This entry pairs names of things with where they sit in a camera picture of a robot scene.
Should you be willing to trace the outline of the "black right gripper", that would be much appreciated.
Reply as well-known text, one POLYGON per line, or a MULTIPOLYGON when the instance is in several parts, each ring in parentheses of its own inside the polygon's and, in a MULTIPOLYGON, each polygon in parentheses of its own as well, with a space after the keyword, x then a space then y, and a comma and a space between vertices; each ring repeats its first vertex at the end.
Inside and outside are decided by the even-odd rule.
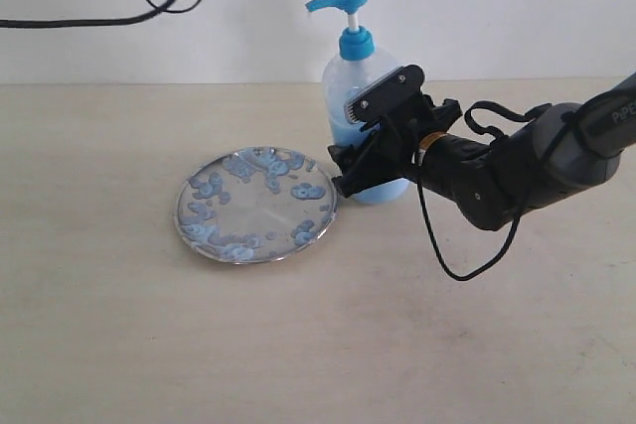
POLYGON ((380 131, 362 142, 327 147, 339 175, 332 180, 342 197, 386 197, 394 169, 403 176, 410 169, 419 143, 433 133, 446 133, 462 113, 458 100, 445 98, 436 105, 425 93, 390 97, 381 115, 380 131))

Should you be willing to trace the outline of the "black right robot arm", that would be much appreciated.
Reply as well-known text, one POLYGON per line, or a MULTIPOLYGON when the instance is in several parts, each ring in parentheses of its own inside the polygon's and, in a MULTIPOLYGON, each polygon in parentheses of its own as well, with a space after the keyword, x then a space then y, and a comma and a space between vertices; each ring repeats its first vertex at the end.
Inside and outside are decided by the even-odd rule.
POLYGON ((462 110, 425 94, 421 67, 399 67, 350 99, 362 140, 329 146, 347 198, 406 179, 454 202, 481 230, 610 180, 635 143, 635 78, 583 104, 544 103, 524 114, 494 101, 462 110))

